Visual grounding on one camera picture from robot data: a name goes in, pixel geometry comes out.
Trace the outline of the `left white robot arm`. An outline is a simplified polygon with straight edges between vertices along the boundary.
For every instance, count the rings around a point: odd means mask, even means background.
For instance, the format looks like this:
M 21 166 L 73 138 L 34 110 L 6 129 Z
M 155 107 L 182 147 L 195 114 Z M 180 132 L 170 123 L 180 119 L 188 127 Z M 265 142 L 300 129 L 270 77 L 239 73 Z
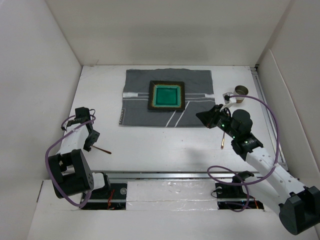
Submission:
M 90 152 L 100 133 L 93 128 L 90 109 L 79 107 L 75 115 L 62 123 L 65 131 L 58 152 L 48 157 L 49 170 L 56 181 L 54 186 L 58 198 L 93 191 L 100 198 L 111 194 L 111 183 L 103 172 L 93 173 L 87 163 L 84 151 Z

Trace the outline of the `green square plate dark rim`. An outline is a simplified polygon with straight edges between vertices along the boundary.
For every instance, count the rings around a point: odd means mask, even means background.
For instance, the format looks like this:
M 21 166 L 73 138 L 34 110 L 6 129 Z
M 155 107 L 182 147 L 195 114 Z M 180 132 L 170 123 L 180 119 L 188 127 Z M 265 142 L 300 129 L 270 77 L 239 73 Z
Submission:
M 183 81 L 150 81 L 148 110 L 184 111 L 185 108 L 185 83 Z

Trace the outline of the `copper spoon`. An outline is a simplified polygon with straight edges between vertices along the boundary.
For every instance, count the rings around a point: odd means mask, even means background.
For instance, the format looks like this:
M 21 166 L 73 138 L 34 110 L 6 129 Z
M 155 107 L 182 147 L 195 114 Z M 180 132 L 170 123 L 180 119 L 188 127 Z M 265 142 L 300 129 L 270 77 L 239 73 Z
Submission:
M 220 149 L 223 150 L 225 146 L 225 132 L 223 132 Z

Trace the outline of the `grey striped placemat cloth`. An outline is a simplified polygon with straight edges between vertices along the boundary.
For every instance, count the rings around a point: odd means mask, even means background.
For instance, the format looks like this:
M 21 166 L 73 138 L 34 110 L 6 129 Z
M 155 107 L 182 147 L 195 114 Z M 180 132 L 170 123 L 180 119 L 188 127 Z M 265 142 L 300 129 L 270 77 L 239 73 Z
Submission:
M 212 72 L 185 68 L 128 69 L 119 124 L 201 128 L 196 114 L 215 105 Z

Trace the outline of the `white cup with copper bands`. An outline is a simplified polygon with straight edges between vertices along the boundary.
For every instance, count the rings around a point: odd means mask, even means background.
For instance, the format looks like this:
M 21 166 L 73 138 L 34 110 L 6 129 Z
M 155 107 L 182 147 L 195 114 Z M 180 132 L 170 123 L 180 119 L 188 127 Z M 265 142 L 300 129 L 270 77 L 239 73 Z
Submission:
M 243 85 L 237 85 L 234 88 L 233 94 L 236 96 L 236 103 L 240 104 L 244 101 L 244 97 L 241 96 L 247 96 L 249 93 L 249 90 L 247 87 L 243 86 Z

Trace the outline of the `copper fork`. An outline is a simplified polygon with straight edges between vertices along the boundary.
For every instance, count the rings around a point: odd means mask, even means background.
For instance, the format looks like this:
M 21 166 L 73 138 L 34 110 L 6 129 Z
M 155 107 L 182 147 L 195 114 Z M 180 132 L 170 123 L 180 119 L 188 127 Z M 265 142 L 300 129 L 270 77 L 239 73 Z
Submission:
M 109 154 L 109 155 L 112 154 L 111 151 L 105 150 L 105 149 L 100 148 L 100 147 L 97 147 L 97 146 L 95 146 L 95 145 L 92 145 L 91 147 L 92 147 L 92 148 L 95 148 L 95 149 L 97 149 L 97 150 L 99 150 L 99 151 L 102 151 L 102 152 L 104 152 L 104 153 L 106 153 L 106 154 Z

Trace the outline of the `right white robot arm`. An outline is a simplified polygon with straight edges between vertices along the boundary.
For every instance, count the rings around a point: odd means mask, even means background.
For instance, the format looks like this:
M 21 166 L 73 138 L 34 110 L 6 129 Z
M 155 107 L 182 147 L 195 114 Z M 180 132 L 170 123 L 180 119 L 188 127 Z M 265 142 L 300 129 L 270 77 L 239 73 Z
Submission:
M 238 109 L 230 114 L 220 104 L 196 113 L 196 117 L 208 129 L 218 127 L 230 136 L 234 152 L 262 175 L 258 179 L 249 171 L 235 174 L 230 182 L 235 196 L 248 194 L 258 199 L 278 215 L 284 228 L 293 235 L 319 224 L 319 189 L 307 187 L 276 163 L 252 134 L 253 122 L 247 111 Z

